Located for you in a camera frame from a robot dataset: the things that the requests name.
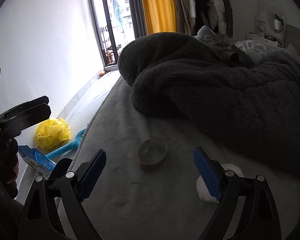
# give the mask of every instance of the dark gray fleece blanket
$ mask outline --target dark gray fleece blanket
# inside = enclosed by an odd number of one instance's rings
[[[290,54],[229,67],[191,36],[156,33],[128,44],[118,66],[137,111],[189,118],[239,154],[300,178],[300,64]]]

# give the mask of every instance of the hanging clothes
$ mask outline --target hanging clothes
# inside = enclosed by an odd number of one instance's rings
[[[190,5],[190,27],[192,31],[192,35],[194,36],[194,26],[195,26],[195,0],[189,0],[189,5]]]
[[[226,35],[226,16],[223,0],[209,0],[209,5],[208,16],[212,30],[218,26],[218,32]]]
[[[205,26],[209,27],[210,29],[212,29],[211,25],[210,25],[209,18],[207,18],[203,12],[201,12],[201,19],[202,19],[203,25],[205,25]]]
[[[208,0],[194,0],[195,1],[195,26],[194,26],[194,35],[197,35],[198,30],[204,25],[201,16],[201,12],[205,15],[205,18],[209,18],[208,11],[210,9]]]
[[[181,0],[183,15],[185,18],[185,34],[192,35],[192,29],[190,26],[190,4],[189,0]]]
[[[182,8],[182,4],[181,4],[181,0],[177,0],[177,17],[178,17],[178,24],[177,24],[177,31],[179,33],[186,33],[185,31],[185,17],[183,15],[183,8]]]
[[[226,33],[229,38],[233,37],[233,15],[232,15],[232,7],[230,0],[223,0],[225,5],[225,15],[226,15]]]

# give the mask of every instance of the window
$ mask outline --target window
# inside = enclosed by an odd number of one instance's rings
[[[107,67],[116,67],[121,50],[135,40],[129,0],[89,0],[102,56]]]

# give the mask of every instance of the round mirror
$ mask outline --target round mirror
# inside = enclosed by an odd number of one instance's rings
[[[283,27],[286,22],[283,11],[278,5],[274,3],[270,3],[268,5],[267,20],[272,31],[275,33],[280,33],[283,31]]]

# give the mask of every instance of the pillow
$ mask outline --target pillow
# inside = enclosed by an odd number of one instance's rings
[[[287,50],[294,56],[294,58],[297,61],[300,62],[300,55],[298,54],[298,52],[296,51],[296,48],[292,44],[288,45]]]

